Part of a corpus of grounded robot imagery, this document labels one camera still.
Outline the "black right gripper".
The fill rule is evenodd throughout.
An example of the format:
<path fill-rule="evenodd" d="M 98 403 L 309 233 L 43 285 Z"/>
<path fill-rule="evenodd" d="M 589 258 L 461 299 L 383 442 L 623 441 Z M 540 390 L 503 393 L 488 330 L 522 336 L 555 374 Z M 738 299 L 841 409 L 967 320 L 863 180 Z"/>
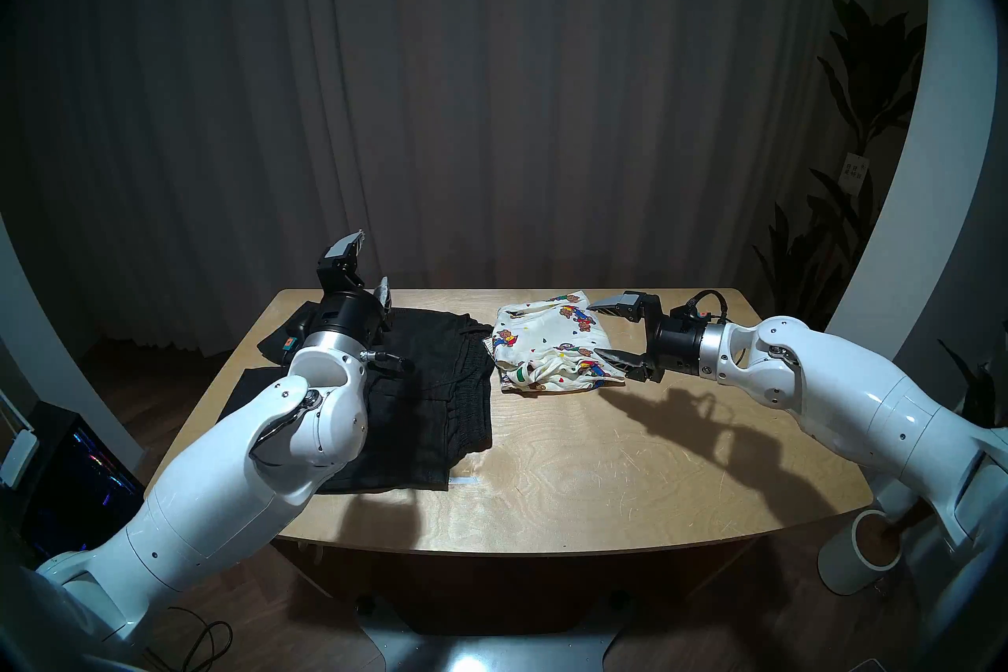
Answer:
<path fill-rule="evenodd" d="M 668 371 L 700 375 L 700 344 L 707 328 L 707 314 L 698 310 L 702 297 L 704 294 L 695 295 L 669 312 L 662 310 L 658 296 L 630 290 L 594 302 L 589 306 L 591 312 L 631 322 L 643 318 L 646 334 L 644 354 L 599 348 L 596 355 L 625 379 L 639 383 L 658 383 Z"/>

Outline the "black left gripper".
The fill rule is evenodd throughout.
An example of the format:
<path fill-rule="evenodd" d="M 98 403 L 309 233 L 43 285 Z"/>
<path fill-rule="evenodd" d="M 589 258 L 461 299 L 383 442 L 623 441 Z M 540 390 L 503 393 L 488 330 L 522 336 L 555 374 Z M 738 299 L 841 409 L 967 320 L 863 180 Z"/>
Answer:
<path fill-rule="evenodd" d="M 323 346 L 326 338 L 351 339 L 360 350 L 371 350 L 388 332 L 388 310 L 392 306 L 389 278 L 384 276 L 370 290 L 357 276 L 356 267 L 365 241 L 364 231 L 355 231 L 336 241 L 317 264 L 322 300 L 310 323 L 304 347 Z"/>

